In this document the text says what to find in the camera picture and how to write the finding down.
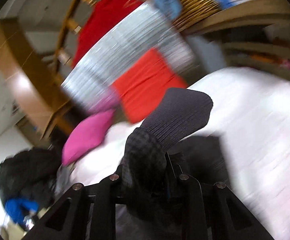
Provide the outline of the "black quilted jacket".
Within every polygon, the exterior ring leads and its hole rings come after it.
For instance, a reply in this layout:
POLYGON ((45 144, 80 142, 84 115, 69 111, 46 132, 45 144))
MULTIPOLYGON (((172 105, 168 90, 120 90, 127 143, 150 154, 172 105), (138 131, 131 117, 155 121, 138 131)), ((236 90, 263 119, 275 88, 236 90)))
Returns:
POLYGON ((199 182, 222 181, 230 186, 219 138, 194 135, 207 125, 212 108, 212 99, 203 92, 170 88, 140 127, 127 137, 122 180, 131 213, 144 219, 167 215, 166 154, 199 182))

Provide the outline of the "grey folded clothes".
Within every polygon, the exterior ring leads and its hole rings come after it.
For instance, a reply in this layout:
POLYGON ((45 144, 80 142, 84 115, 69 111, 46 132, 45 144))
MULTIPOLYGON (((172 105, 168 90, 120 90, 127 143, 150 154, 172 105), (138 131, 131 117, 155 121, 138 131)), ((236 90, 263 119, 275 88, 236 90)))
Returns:
POLYGON ((54 196, 56 199, 59 199, 72 185, 72 180, 70 178, 72 172, 72 165, 69 167, 61 165, 58 169, 54 187, 54 196))

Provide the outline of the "blue jacket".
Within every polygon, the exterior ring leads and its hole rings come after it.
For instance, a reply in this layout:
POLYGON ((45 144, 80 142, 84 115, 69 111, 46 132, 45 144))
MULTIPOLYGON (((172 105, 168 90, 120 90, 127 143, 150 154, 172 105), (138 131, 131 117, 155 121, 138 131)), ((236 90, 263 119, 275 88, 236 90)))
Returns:
POLYGON ((4 208, 14 223, 23 225, 25 216, 29 215, 30 211, 36 213, 39 205, 37 202, 25 198, 10 198, 5 202, 4 208))

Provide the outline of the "black puffer coat pile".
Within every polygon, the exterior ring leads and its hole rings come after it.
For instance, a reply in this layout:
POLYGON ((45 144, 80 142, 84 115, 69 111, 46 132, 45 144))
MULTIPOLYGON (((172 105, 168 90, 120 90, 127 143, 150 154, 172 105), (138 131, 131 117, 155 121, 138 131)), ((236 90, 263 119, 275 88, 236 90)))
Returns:
POLYGON ((39 208, 54 201, 53 186, 61 166, 54 150, 33 147, 18 152, 0 163, 0 199, 3 205, 12 198, 35 201, 39 208))

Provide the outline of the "magenta pillow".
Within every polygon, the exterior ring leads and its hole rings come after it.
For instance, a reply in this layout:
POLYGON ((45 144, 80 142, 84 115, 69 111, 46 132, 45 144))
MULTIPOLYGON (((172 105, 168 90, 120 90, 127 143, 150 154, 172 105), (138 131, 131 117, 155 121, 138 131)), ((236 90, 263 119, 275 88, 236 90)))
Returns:
POLYGON ((89 116, 69 135, 62 149, 62 164, 68 165, 86 154, 89 150, 98 147, 112 125, 114 109, 89 116))

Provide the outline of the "white bed blanket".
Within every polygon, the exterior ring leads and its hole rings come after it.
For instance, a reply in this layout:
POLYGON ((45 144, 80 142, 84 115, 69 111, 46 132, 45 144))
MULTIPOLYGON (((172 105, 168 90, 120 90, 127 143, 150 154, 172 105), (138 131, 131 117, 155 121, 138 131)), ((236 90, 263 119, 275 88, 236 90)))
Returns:
MULTIPOLYGON (((194 135, 219 138, 229 187, 274 239, 290 239, 290 82, 251 68, 227 67, 191 90, 213 101, 208 124, 194 135)), ((71 163, 71 180, 92 185, 113 172, 128 134, 142 121, 111 125, 98 147, 71 163)))

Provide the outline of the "red pillow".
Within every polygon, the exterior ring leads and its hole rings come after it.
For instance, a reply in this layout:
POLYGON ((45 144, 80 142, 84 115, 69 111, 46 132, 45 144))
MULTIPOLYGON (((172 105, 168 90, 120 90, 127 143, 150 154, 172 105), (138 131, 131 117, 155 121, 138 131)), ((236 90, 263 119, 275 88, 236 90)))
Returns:
POLYGON ((187 84, 170 68, 161 53, 152 48, 117 78, 112 87, 126 118, 135 124, 158 106, 167 89, 187 88, 187 84))

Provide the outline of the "silver foil headboard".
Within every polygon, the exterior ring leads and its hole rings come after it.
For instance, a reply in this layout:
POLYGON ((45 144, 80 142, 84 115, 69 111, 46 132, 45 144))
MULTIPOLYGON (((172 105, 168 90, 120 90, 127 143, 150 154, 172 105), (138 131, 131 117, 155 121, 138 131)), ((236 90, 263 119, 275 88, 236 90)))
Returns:
POLYGON ((61 84, 71 102, 88 115, 119 105, 112 83, 150 48, 156 48, 178 74, 194 65, 189 45, 166 17, 145 2, 106 33, 61 84))

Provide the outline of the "wooden side table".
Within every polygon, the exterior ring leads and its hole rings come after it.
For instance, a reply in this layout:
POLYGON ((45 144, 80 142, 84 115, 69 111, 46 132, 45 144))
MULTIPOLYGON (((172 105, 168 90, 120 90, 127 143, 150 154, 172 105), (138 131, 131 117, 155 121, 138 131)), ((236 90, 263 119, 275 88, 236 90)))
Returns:
POLYGON ((251 0, 183 30, 215 41, 229 66, 250 67, 290 81, 290 4, 251 0))

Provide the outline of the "wicker basket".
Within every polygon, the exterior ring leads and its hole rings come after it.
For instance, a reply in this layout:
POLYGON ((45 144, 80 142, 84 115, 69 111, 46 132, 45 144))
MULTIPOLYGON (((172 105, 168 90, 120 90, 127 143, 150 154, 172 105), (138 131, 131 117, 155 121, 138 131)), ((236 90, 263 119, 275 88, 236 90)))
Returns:
POLYGON ((215 0, 179 0, 182 11, 173 25, 178 31, 184 31, 192 25, 221 11, 215 0))

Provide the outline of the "red blanket on railing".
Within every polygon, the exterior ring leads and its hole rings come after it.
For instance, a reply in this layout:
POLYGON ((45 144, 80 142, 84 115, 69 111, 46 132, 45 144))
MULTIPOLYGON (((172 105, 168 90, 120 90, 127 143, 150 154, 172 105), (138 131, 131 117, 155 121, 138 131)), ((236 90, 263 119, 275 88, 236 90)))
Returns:
POLYGON ((142 4, 141 0, 100 0, 81 29, 72 67, 116 24, 142 4))

